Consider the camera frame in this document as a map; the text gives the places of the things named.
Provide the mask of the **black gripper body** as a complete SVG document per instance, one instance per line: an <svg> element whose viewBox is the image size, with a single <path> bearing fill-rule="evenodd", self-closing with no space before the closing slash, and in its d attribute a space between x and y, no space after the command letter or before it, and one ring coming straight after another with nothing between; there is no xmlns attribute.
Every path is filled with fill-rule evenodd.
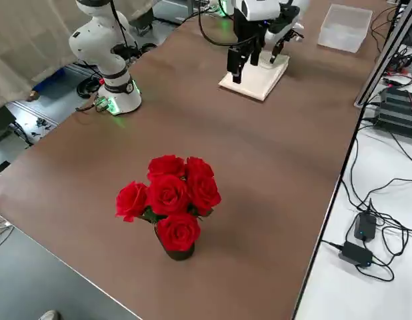
<svg viewBox="0 0 412 320"><path fill-rule="evenodd" d="M233 12L233 31L237 37L237 42L243 49L253 49L255 46L264 47L265 45L265 25L260 21L248 21L243 13L234 9Z"/></svg>
<svg viewBox="0 0 412 320"><path fill-rule="evenodd" d="M281 39L283 38L294 26L294 18L278 18L274 19L266 31L267 39Z"/></svg>

